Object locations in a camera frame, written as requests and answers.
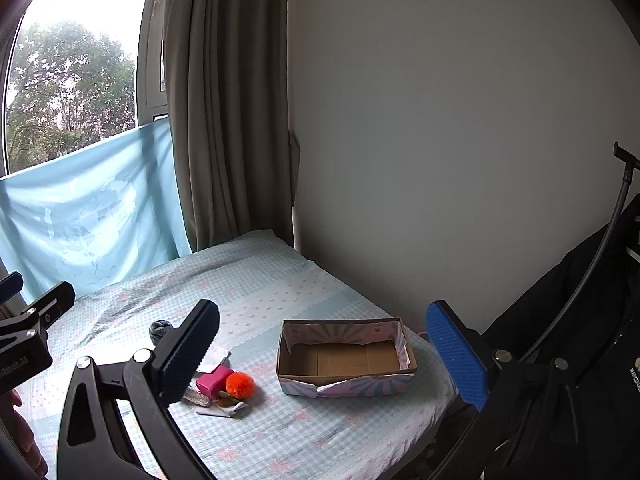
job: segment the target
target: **hand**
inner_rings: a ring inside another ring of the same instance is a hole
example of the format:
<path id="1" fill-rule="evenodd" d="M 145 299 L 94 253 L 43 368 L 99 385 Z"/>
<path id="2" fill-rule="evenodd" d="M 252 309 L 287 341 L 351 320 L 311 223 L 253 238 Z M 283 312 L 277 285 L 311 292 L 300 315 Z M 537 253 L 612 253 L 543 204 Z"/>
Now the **hand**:
<path id="1" fill-rule="evenodd" d="M 22 406 L 22 399 L 15 390 L 12 390 L 9 393 L 9 398 L 11 399 L 12 405 L 18 407 Z M 20 413 L 14 410 L 14 415 L 17 434 L 16 444 L 31 469 L 33 469 L 40 478 L 44 478 L 44 475 L 49 471 L 49 467 L 40 453 L 33 431 L 31 431 L 27 421 L 22 418 Z"/>

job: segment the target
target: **gray wall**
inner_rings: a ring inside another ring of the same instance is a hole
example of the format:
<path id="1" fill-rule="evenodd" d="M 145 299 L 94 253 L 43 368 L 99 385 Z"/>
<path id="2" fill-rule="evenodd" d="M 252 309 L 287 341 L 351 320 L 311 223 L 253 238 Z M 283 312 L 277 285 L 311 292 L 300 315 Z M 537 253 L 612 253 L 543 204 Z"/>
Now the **gray wall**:
<path id="1" fill-rule="evenodd" d="M 484 330 L 607 221 L 640 154 L 609 0 L 289 0 L 302 253 L 412 328 Z"/>

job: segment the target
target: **checkered tablecloth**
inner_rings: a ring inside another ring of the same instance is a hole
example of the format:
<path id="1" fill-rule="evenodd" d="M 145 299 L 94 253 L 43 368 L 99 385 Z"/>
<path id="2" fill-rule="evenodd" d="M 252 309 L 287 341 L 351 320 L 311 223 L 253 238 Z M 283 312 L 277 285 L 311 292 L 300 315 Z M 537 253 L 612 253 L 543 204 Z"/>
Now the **checkered tablecloth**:
<path id="1" fill-rule="evenodd" d="M 409 331 L 418 371 L 409 391 L 394 396 L 285 396 L 275 375 L 283 319 L 388 317 L 270 231 L 174 260 L 76 302 L 49 331 L 53 365 L 23 384 L 22 415 L 30 422 L 54 479 L 56 443 L 66 388 L 76 359 L 128 360 L 151 348 L 157 319 L 180 325 L 200 298 L 222 316 L 215 338 L 231 350 L 235 370 L 252 375 L 258 393 L 242 418 L 197 415 L 170 407 L 194 450 L 219 480 L 375 479 L 439 421 L 455 389 L 434 348 Z M 164 478 L 126 402 L 120 404 L 145 469 Z"/>

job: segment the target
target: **cable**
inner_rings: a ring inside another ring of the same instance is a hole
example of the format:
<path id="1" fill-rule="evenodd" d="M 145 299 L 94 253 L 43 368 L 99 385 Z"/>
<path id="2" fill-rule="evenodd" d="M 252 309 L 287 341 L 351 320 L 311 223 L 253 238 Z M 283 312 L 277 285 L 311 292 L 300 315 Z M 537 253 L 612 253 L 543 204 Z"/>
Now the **cable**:
<path id="1" fill-rule="evenodd" d="M 527 359 L 531 357 L 533 352 L 535 352 L 538 348 L 540 348 L 540 345 L 542 345 L 544 340 L 549 336 L 549 334 L 553 331 L 556 325 L 558 325 L 558 323 L 562 319 L 562 316 L 564 316 L 564 314 L 566 314 L 566 312 L 569 310 L 572 304 L 574 304 L 576 298 L 582 292 L 584 285 L 587 283 L 587 281 L 593 274 L 593 270 L 595 269 L 596 265 L 600 261 L 600 258 L 604 253 L 604 249 L 609 243 L 609 239 L 611 238 L 613 229 L 615 228 L 616 223 L 618 222 L 618 218 L 620 216 L 620 213 L 622 212 L 622 208 L 625 206 L 626 195 L 629 192 L 629 185 L 631 184 L 631 178 L 628 178 L 628 173 L 632 174 L 633 168 L 631 168 L 629 172 L 628 167 L 625 167 L 625 177 L 622 179 L 622 186 L 620 187 L 620 193 L 618 194 L 618 200 L 616 202 L 616 206 L 615 208 L 613 208 L 613 214 L 611 215 L 611 220 L 609 221 L 607 230 L 605 231 L 604 236 L 600 241 L 600 245 L 598 246 L 596 253 L 593 255 L 593 259 L 591 260 L 589 267 L 587 267 L 587 270 L 584 273 L 584 276 L 580 280 L 580 283 L 578 283 L 578 286 L 575 287 L 574 293 L 571 295 L 569 300 L 564 304 L 564 307 L 562 307 L 562 310 L 558 312 L 558 315 L 556 316 L 556 318 L 551 322 L 551 324 L 548 327 L 546 327 L 546 330 L 542 333 L 542 335 L 538 338 L 538 340 L 535 343 L 533 343 L 531 348 L 529 348 L 529 350 L 527 350 L 524 353 L 524 355 L 520 358 L 521 362 L 526 362 Z"/>

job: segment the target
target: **pink pouch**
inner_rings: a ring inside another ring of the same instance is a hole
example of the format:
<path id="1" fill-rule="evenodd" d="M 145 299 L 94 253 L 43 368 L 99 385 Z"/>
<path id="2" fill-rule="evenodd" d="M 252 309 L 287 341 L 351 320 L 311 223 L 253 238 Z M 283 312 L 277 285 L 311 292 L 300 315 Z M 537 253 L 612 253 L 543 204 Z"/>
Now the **pink pouch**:
<path id="1" fill-rule="evenodd" d="M 211 400 L 218 398 L 218 392 L 225 389 L 226 378 L 234 371 L 225 365 L 219 365 L 218 368 L 210 374 L 203 374 L 196 379 L 196 386 L 201 394 L 206 395 Z"/>

